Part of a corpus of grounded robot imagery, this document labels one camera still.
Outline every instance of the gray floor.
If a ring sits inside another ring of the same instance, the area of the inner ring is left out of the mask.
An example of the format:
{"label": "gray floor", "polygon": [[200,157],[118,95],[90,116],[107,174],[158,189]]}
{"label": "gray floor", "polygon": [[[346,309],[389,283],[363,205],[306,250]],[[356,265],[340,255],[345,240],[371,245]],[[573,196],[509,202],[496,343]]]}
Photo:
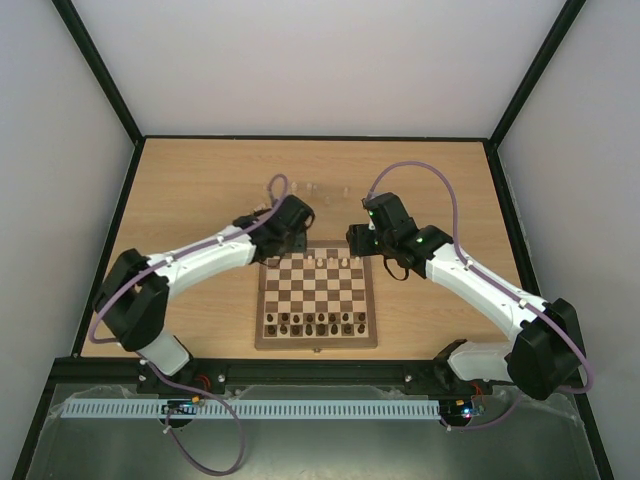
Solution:
{"label": "gray floor", "polygon": [[[291,395],[300,396],[295,390]],[[448,433],[426,421],[244,421],[246,462],[229,478],[597,479],[582,425],[569,400],[557,397],[543,405],[525,402],[502,425],[465,433]],[[504,400],[490,400],[489,411],[499,414]],[[211,468],[227,468],[235,458],[237,434],[231,421],[196,421],[179,436]],[[28,478],[210,477],[180,456],[155,420],[52,415]]]}

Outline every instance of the white wall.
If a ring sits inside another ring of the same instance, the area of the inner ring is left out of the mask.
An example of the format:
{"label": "white wall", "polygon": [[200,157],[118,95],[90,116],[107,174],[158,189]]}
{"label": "white wall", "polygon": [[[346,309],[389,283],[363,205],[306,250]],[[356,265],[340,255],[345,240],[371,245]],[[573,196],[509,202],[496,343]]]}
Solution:
{"label": "white wall", "polygon": [[0,478],[69,355],[132,145],[49,0],[0,14]]}
{"label": "white wall", "polygon": [[76,0],[145,134],[488,136],[563,0]]}
{"label": "white wall", "polygon": [[578,309],[616,478],[637,478],[640,2],[587,2],[501,148],[543,292]]}

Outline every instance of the black frame bar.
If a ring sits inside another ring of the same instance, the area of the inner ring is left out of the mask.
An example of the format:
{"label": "black frame bar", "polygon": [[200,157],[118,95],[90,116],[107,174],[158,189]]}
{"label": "black frame bar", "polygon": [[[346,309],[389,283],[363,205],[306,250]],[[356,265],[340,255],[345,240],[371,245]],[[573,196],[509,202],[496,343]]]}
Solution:
{"label": "black frame bar", "polygon": [[[111,103],[123,127],[127,131],[135,150],[131,159],[120,197],[107,234],[96,275],[91,287],[89,299],[84,309],[72,348],[72,356],[56,359],[49,379],[38,403],[33,422],[29,429],[21,455],[13,475],[14,479],[26,478],[37,445],[40,430],[46,419],[53,392],[57,384],[100,383],[100,384],[137,384],[141,366],[135,359],[123,358],[81,358],[80,353],[92,318],[90,299],[93,298],[106,273],[115,239],[124,214],[126,203],[133,185],[137,167],[144,149],[146,138],[184,138],[184,139],[234,139],[234,140],[317,140],[317,141],[398,141],[398,142],[481,142],[489,164],[500,209],[505,222],[509,242],[514,255],[518,276],[522,287],[534,294],[540,289],[533,272],[533,266],[522,233],[519,219],[500,163],[498,147],[513,125],[536,83],[555,54],[573,21],[586,0],[567,0],[553,24],[544,43],[540,47],[533,63],[527,70],[520,86],[498,123],[491,139],[459,137],[371,137],[371,136],[292,136],[292,135],[149,135],[144,137],[136,125],[131,112],[122,98],[111,74],[104,64],[89,32],[85,28],[71,0],[52,0],[60,17],[73,36],[87,64],[93,71],[107,99]],[[423,378],[422,383],[407,385],[407,375],[420,377],[420,372],[431,371],[434,361],[278,361],[278,360],[218,360],[204,359],[212,369],[225,373],[226,386],[247,385],[256,380],[260,383],[284,384],[370,384],[389,387],[403,387],[407,393],[424,394],[425,389],[432,391],[431,378]],[[454,398],[460,393],[440,392],[440,397]],[[579,413],[585,422],[587,437],[602,479],[612,479],[613,473],[604,451],[597,425],[586,395],[576,395]]]}

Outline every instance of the wooden table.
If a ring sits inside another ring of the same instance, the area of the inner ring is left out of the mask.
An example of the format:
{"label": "wooden table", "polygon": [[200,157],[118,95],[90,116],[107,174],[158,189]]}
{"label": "wooden table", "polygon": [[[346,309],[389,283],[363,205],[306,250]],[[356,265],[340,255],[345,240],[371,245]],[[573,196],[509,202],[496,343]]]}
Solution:
{"label": "wooden table", "polygon": [[[315,210],[315,240],[343,239],[351,223],[367,221],[360,199],[393,162],[421,160],[449,178],[460,205],[460,238],[478,261],[519,284],[487,159],[480,143],[149,139],[113,250],[160,253],[207,237],[267,201],[276,172],[300,185]],[[318,185],[313,196],[306,184]],[[346,198],[344,189],[349,189]],[[400,196],[419,226],[451,233],[444,185],[416,167],[397,169],[379,191]],[[258,351],[254,348],[258,268],[231,270],[174,299],[166,327],[196,357],[282,359],[430,359],[457,338],[500,341],[487,318],[443,287],[417,275],[393,280],[374,260],[378,318],[375,349]],[[104,325],[98,336],[110,335]],[[84,345],[84,356],[131,355],[116,345]]]}

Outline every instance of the robotic arm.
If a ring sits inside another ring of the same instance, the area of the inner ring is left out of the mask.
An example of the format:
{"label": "robotic arm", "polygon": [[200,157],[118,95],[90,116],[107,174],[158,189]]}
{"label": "robotic arm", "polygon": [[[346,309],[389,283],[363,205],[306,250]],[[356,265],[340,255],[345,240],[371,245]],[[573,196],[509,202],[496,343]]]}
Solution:
{"label": "robotic arm", "polygon": [[[448,288],[486,315],[507,337],[503,343],[453,344],[448,363],[460,379],[514,382],[529,396],[542,400],[580,366],[567,344],[525,308],[533,306],[567,330],[577,328],[576,312],[569,303],[562,299],[549,303],[508,283],[462,249],[456,251],[453,238],[433,225],[418,229],[392,193],[367,198],[363,206],[370,222],[349,227],[347,241],[352,255],[382,255],[388,271],[391,259],[405,269],[402,280],[414,271]],[[579,337],[575,332],[571,336]]]}
{"label": "robotic arm", "polygon": [[[306,231],[315,218],[308,205],[289,195],[263,225],[245,233],[264,213],[239,217],[215,235],[178,250],[148,257],[135,249],[123,252],[96,295],[94,310],[102,310],[120,292],[103,318],[105,324],[125,350],[138,352],[165,375],[175,375],[192,356],[164,327],[170,299],[225,270],[306,250]],[[162,266],[121,292],[127,282],[153,265]]]}

